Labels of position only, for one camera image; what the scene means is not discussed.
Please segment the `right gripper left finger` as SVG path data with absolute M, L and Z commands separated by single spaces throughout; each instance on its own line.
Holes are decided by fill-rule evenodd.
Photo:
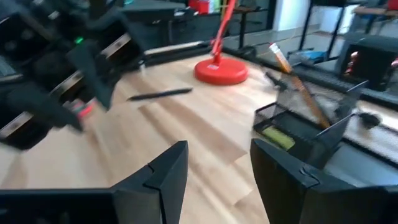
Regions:
M 178 141 L 112 186 L 117 224 L 179 224 L 187 171 L 188 142 Z

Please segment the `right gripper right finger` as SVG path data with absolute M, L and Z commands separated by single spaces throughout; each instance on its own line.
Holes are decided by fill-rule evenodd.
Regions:
M 251 140 L 254 178 L 270 224 L 360 224 L 354 187 L 271 144 Z

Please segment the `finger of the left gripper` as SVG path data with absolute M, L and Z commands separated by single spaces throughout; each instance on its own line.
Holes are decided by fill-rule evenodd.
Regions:
M 37 121 L 62 128 L 72 126 L 78 131 L 83 127 L 77 115 L 62 106 L 56 98 L 41 90 L 35 83 L 23 83 L 7 94 L 6 101 L 11 108 L 28 112 Z
M 101 65 L 106 65 L 108 62 L 104 55 L 96 47 L 77 45 L 67 53 L 67 59 L 83 75 L 83 81 L 89 92 L 106 110 L 109 110 L 113 89 L 102 79 L 104 70 Z

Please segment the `yellow-green rubber eraser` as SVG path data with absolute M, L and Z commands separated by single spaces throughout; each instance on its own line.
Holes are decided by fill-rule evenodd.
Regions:
M 270 139 L 274 144 L 288 151 L 295 145 L 295 141 L 292 137 L 284 134 L 273 126 L 269 126 L 262 130 L 262 135 Z

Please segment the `yellow pencil with eraser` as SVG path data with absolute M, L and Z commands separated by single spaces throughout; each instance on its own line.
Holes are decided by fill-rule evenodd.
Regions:
M 318 103 L 311 96 L 308 88 L 304 85 L 303 81 L 299 79 L 299 77 L 293 73 L 293 68 L 289 61 L 286 59 L 279 46 L 276 43 L 270 45 L 269 49 L 275 55 L 280 68 L 283 72 L 289 74 L 292 77 L 292 83 L 296 87 L 296 89 L 300 92 L 304 102 L 310 108 L 311 112 L 317 118 L 318 124 L 320 124 L 323 128 L 329 128 L 330 122 L 326 116 L 326 114 L 321 110 L 318 106 Z

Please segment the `black mesh desk organizer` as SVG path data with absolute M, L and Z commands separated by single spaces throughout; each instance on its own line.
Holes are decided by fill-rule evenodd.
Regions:
M 287 85 L 287 89 L 278 91 L 274 103 L 255 111 L 253 129 L 262 135 L 262 130 L 269 126 L 277 128 L 295 141 L 295 145 L 287 151 L 289 154 L 321 169 L 339 149 L 349 120 L 367 82 L 360 82 L 343 91 L 325 88 L 312 82 L 303 82 L 330 122 L 329 128 L 323 128 L 292 83 L 292 78 L 284 75 L 280 81 Z

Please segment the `red desk lamp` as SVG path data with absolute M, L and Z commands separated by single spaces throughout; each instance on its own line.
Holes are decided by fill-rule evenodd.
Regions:
M 236 85 L 246 81 L 248 68 L 240 60 L 222 57 L 223 35 L 233 15 L 236 0 L 228 0 L 228 5 L 215 39 L 211 42 L 212 59 L 202 60 L 195 65 L 194 77 L 212 85 Z

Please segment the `red storage bin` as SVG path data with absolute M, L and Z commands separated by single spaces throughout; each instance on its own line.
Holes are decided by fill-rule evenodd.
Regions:
M 188 6 L 199 14 L 219 13 L 222 0 L 187 0 Z

